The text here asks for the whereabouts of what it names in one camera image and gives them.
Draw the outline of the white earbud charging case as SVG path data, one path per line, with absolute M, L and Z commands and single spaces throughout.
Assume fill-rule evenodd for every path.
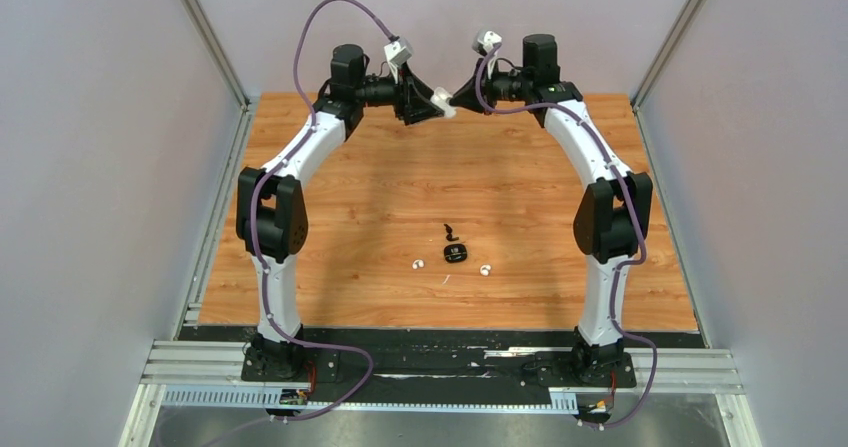
M 445 88 L 436 87 L 430 97 L 430 103 L 441 111 L 444 118 L 451 119 L 457 114 L 457 109 L 450 104 L 452 98 L 452 94 Z

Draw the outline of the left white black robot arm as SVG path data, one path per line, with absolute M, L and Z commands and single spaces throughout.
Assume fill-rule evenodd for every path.
M 430 88 L 411 71 L 400 40 L 386 50 L 389 72 L 378 75 L 368 73 L 360 46 L 335 47 L 329 78 L 308 104 L 305 125 L 273 159 L 238 176 L 236 233 L 255 266 L 260 295 L 245 381 L 295 381 L 305 373 L 312 348 L 297 308 L 296 270 L 309 233 L 304 189 L 318 168 L 350 138 L 368 107 L 390 106 L 407 125 L 455 113 L 447 90 Z

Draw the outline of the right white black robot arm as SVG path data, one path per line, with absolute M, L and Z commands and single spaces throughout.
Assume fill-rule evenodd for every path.
M 569 355 L 554 357 L 545 370 L 588 386 L 633 387 L 632 363 L 617 319 L 631 266 L 644 262 L 653 182 L 633 172 L 604 140 L 574 83 L 560 77 L 554 36 L 531 34 L 522 41 L 522 63 L 502 72 L 499 34 L 484 30 L 473 43 L 480 55 L 472 77 L 449 101 L 474 112 L 529 112 L 560 145 L 583 186 L 572 223 L 587 265 L 583 311 Z

